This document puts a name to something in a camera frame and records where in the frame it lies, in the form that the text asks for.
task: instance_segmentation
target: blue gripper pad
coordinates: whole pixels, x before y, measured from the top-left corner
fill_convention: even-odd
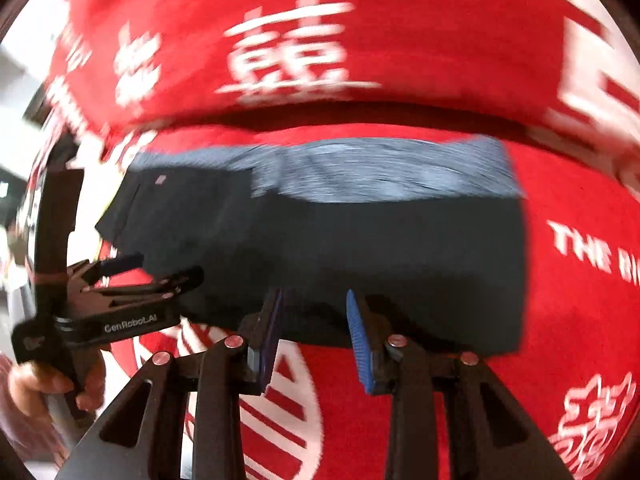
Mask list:
[[[353,354],[356,359],[356,368],[358,369],[358,377],[364,386],[367,395],[372,394],[375,386],[373,377],[371,346],[367,338],[367,332],[364,327],[364,321],[358,308],[355,294],[352,290],[347,293],[347,322],[349,323],[349,332],[351,334],[351,345],[353,346]]]

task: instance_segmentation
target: dark blue gripper pad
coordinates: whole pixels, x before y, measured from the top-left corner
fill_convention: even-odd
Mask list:
[[[358,377],[368,395],[373,391],[374,378],[371,362],[371,346],[364,329],[364,322],[360,315],[360,309],[352,290],[347,293],[347,322],[351,335],[353,355],[356,359]]]

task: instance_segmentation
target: silver rivet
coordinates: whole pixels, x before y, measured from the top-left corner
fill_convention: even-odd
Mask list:
[[[403,348],[406,346],[406,338],[400,334],[392,334],[386,340],[394,348]]]
[[[225,339],[225,346],[227,348],[240,348],[244,344],[244,339],[239,335],[230,335]]]
[[[478,364],[478,356],[473,352],[462,352],[460,360],[467,366],[476,366]]]
[[[171,354],[169,352],[158,352],[151,358],[155,365],[162,366],[167,364],[171,360]]]

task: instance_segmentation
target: red cloth with white print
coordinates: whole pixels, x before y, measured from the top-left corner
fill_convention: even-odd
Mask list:
[[[640,67],[597,0],[70,2],[49,96],[73,129],[104,137],[106,155],[137,124],[387,101],[516,121],[528,126],[515,128],[520,140],[635,185]],[[207,145],[206,128],[197,139],[163,133],[143,144]],[[591,480],[638,409],[640,208],[606,176],[507,146],[527,198],[529,297],[522,348],[490,364],[574,476]],[[603,243],[610,257],[592,261],[584,246]],[[131,375],[155,351],[198,351],[212,336],[184,323],[113,351]],[[350,351],[282,344],[274,376],[266,400],[242,403],[254,478],[382,477],[390,406],[364,395]]]

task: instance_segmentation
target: metal screw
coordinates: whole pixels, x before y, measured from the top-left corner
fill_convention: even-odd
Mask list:
[[[392,334],[386,341],[394,348],[404,348],[406,346],[406,338],[400,334]]]
[[[478,356],[473,352],[462,352],[460,360],[467,366],[476,366],[478,364]]]
[[[239,335],[230,335],[225,339],[225,346],[227,348],[240,348],[244,344],[244,339]]]
[[[158,352],[151,358],[155,365],[162,366],[167,364],[171,360],[171,354],[169,352]]]

